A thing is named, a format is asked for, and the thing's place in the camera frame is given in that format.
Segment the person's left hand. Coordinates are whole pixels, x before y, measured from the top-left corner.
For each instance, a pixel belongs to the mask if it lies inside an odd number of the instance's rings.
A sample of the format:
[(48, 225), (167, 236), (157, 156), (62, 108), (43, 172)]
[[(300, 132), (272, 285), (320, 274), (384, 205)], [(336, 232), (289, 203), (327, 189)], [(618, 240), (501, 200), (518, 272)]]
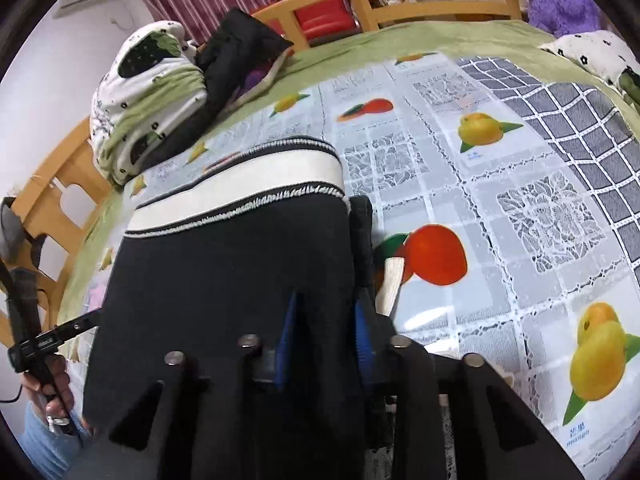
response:
[(26, 390), (30, 402), (34, 404), (32, 410), (36, 417), (45, 425), (48, 418), (63, 418), (72, 410), (75, 404), (74, 395), (70, 390), (70, 375), (66, 370), (66, 359), (60, 354), (47, 356), (52, 384), (43, 385), (32, 374), (21, 374), (21, 384)]

